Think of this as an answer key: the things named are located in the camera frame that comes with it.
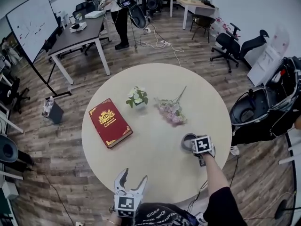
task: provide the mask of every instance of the wooden chair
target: wooden chair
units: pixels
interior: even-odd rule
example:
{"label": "wooden chair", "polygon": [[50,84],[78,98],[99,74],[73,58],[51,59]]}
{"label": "wooden chair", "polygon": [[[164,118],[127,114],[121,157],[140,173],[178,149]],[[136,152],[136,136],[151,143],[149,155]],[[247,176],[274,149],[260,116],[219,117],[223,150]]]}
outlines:
{"label": "wooden chair", "polygon": [[210,26],[214,22],[215,22],[215,18],[193,14],[192,15],[192,23],[191,23],[190,31],[192,30],[192,27],[193,27],[194,23],[197,24],[199,27],[194,32],[191,40],[193,40],[193,38],[196,35],[197,30],[199,28],[204,28],[205,29],[204,35],[206,34],[206,30],[208,31],[208,43],[209,43],[210,42],[210,38],[209,38],[210,37]]}

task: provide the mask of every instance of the dark desk surface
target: dark desk surface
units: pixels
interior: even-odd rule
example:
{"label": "dark desk surface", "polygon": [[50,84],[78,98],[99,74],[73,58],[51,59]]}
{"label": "dark desk surface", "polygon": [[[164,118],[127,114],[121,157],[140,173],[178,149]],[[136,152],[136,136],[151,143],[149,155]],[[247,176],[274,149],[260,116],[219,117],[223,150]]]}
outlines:
{"label": "dark desk surface", "polygon": [[86,21],[86,28],[82,31],[70,32],[69,28],[73,26],[73,24],[69,24],[66,29],[63,30],[61,36],[57,38],[57,41],[50,50],[49,55],[79,43],[98,38],[103,24],[103,16],[95,19],[85,19],[82,21]]}

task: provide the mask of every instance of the gold book corner decoration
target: gold book corner decoration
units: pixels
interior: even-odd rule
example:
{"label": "gold book corner decoration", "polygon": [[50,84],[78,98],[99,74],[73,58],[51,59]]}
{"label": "gold book corner decoration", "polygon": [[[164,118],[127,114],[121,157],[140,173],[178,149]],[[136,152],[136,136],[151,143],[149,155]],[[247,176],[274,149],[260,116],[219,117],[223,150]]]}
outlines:
{"label": "gold book corner decoration", "polygon": [[107,103],[107,102],[111,102],[110,99],[106,99],[105,101],[102,102],[102,104]]}
{"label": "gold book corner decoration", "polygon": [[92,115],[95,110],[96,110],[96,107],[90,111],[90,115]]}
{"label": "gold book corner decoration", "polygon": [[126,134],[126,133],[128,133],[129,131],[130,131],[131,129],[130,129],[130,127],[129,126],[127,126],[127,129],[125,130],[125,132],[123,132],[123,136]]}
{"label": "gold book corner decoration", "polygon": [[100,116],[99,116],[99,123],[102,125],[104,123],[106,123],[107,121],[109,121],[113,116],[115,115],[115,113],[111,110],[107,111],[103,111]]}
{"label": "gold book corner decoration", "polygon": [[106,141],[107,145],[111,145],[112,143],[114,143],[116,140],[112,140],[112,141]]}

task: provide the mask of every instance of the power strip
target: power strip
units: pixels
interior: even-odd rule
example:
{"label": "power strip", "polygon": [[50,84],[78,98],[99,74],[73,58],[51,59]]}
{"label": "power strip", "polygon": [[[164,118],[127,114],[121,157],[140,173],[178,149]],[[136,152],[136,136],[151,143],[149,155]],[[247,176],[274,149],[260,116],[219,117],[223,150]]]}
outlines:
{"label": "power strip", "polygon": [[161,43],[162,43],[163,45],[169,45],[169,42],[166,42],[165,40],[162,40]]}
{"label": "power strip", "polygon": [[151,33],[151,29],[149,27],[144,29],[147,33]]}

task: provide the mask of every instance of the round table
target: round table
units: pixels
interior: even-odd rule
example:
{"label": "round table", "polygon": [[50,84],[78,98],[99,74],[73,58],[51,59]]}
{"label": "round table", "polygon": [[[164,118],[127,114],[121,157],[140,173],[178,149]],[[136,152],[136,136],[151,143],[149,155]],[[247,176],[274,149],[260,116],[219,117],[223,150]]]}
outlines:
{"label": "round table", "polygon": [[[143,87],[149,102],[144,110],[126,104],[134,86]],[[177,127],[160,115],[155,97],[175,99],[187,86],[180,103],[187,123]],[[111,98],[133,134],[107,149],[88,112]],[[97,178],[111,191],[117,175],[129,168],[125,188],[137,188],[147,175],[144,202],[177,203],[196,195],[207,180],[205,167],[181,148],[187,133],[210,135],[216,148],[215,160],[223,168],[231,145],[228,110],[218,92],[196,73],[168,64],[131,67],[107,80],[92,97],[82,124],[82,143],[87,161]]]}

